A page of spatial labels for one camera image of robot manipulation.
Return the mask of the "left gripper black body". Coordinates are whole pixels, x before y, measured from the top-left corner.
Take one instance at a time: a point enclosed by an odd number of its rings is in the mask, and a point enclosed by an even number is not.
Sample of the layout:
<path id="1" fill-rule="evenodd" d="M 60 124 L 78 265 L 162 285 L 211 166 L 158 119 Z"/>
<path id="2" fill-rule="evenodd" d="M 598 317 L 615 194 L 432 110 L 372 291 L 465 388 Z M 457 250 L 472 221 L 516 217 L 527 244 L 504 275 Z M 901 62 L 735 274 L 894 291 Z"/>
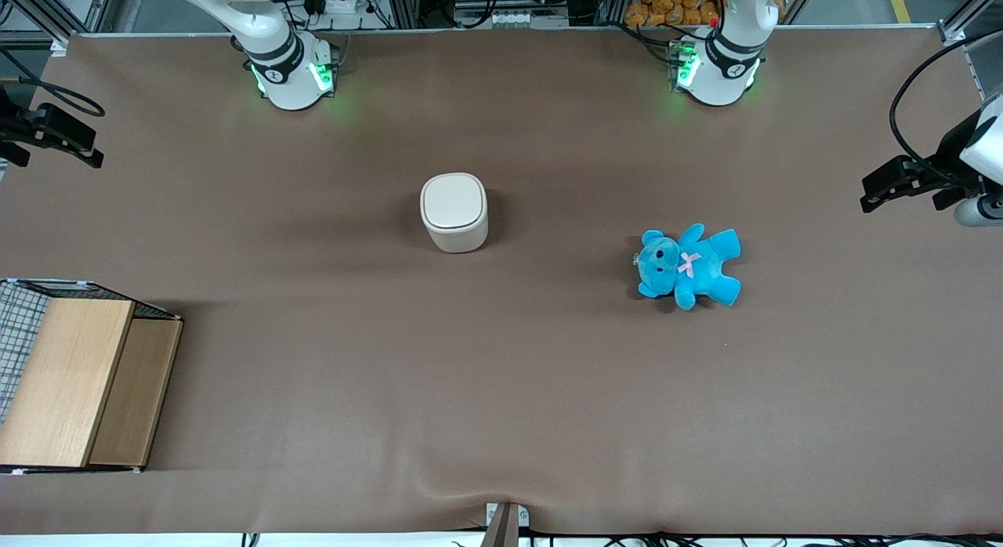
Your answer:
<path id="1" fill-rule="evenodd" d="M 961 159 L 979 123 L 978 109 L 942 136 L 937 148 L 937 168 L 941 189 L 981 190 L 980 176 Z"/>

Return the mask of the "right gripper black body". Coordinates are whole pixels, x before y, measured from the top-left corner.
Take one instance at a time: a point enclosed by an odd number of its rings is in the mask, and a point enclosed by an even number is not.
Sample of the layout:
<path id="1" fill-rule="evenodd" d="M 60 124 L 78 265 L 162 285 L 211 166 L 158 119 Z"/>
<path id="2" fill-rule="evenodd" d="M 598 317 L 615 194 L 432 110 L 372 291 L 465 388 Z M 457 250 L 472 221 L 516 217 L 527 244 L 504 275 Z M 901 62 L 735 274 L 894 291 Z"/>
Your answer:
<path id="1" fill-rule="evenodd" d="M 1 158 L 7 165 L 29 165 L 30 153 L 21 143 L 34 139 L 28 108 L 15 103 L 1 86 Z"/>

